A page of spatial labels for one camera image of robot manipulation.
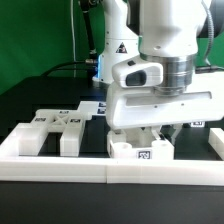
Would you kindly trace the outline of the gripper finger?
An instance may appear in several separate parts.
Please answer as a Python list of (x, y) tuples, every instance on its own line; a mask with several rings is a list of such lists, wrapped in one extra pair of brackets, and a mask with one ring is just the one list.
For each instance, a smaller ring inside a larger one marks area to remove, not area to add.
[(164, 135), (160, 131), (158, 131), (156, 129), (152, 129), (151, 132), (156, 140), (164, 140), (165, 139)]
[(174, 144), (176, 142), (176, 138), (178, 136), (178, 134), (180, 133), (180, 131), (182, 130), (182, 124), (175, 124), (173, 126), (174, 132), (171, 135), (171, 143)]

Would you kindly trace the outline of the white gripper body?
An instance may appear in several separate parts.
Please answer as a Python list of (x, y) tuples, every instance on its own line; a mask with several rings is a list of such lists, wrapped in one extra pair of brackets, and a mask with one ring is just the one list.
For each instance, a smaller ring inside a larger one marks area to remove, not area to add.
[(196, 74), (187, 91), (158, 96), (153, 89), (108, 88), (106, 121), (112, 130), (221, 120), (224, 117), (224, 72)]

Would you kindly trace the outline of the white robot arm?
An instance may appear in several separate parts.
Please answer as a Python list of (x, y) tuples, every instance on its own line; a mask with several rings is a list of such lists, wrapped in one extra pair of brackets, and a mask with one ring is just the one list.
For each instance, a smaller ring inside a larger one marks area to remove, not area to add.
[(224, 118), (224, 72), (197, 68), (197, 39), (224, 30), (224, 0), (128, 0), (127, 24), (139, 54), (102, 57), (98, 81), (108, 85), (108, 139), (164, 125)]

